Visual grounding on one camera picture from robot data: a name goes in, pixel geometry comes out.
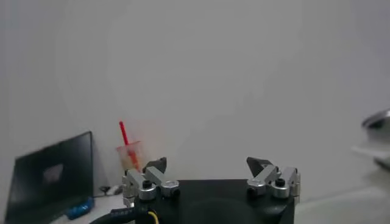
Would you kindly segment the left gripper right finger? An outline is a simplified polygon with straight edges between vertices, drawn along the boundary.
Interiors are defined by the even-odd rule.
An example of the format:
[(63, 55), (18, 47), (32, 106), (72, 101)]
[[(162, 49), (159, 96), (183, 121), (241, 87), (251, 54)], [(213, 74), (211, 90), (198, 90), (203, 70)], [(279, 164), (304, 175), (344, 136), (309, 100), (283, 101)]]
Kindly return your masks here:
[(277, 199), (292, 197), (300, 203), (301, 174), (295, 167), (279, 168), (269, 160), (247, 157), (246, 163), (253, 175), (247, 180), (247, 195), (258, 198), (267, 193)]

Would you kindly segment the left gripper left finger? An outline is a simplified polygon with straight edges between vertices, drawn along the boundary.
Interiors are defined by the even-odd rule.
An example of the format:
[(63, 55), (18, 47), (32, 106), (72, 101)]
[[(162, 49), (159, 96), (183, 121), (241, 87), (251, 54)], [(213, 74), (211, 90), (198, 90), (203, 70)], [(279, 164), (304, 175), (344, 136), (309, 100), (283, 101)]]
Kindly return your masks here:
[(153, 201), (160, 194), (163, 198), (177, 198), (180, 195), (180, 183), (165, 175), (167, 158), (149, 161), (141, 171), (126, 169), (122, 176), (122, 200), (127, 208), (134, 206), (134, 201)]

